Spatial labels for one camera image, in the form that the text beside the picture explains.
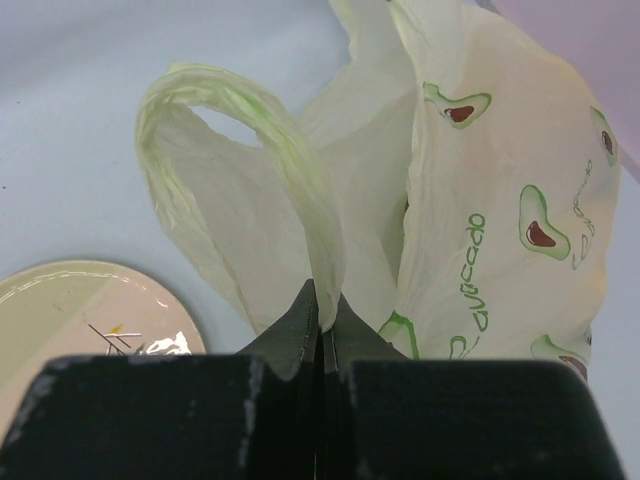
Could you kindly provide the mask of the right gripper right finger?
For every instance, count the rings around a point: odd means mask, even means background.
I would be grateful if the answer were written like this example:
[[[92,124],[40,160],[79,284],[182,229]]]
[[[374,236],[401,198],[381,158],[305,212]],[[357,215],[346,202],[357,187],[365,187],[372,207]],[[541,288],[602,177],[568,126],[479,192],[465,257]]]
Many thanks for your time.
[[[322,337],[323,479],[620,479],[584,381],[553,361],[411,360],[346,301]]]

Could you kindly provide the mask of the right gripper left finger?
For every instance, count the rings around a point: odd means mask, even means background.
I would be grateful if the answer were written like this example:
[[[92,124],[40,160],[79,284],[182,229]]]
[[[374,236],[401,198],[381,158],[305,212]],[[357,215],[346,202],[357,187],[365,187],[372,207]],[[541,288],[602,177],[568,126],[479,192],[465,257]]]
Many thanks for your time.
[[[33,379],[1,446],[5,479],[310,479],[312,281],[232,355],[66,356]]]

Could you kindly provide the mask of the pink ceramic plate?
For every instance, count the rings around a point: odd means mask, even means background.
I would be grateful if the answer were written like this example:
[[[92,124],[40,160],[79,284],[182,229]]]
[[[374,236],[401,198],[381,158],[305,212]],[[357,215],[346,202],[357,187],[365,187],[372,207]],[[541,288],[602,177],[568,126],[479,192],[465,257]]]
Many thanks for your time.
[[[182,303],[136,270],[87,260],[24,270],[1,282],[1,424],[52,358],[204,350]]]

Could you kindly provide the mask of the pale green plastic bag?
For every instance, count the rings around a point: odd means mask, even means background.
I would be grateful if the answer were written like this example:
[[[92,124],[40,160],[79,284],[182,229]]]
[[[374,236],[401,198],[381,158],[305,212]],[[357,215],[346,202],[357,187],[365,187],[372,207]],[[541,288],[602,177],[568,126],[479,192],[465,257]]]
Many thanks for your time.
[[[460,1],[336,1],[350,62],[298,117],[230,71],[173,64],[135,146],[156,214],[256,331],[313,279],[412,359],[583,370],[620,165],[568,63]]]

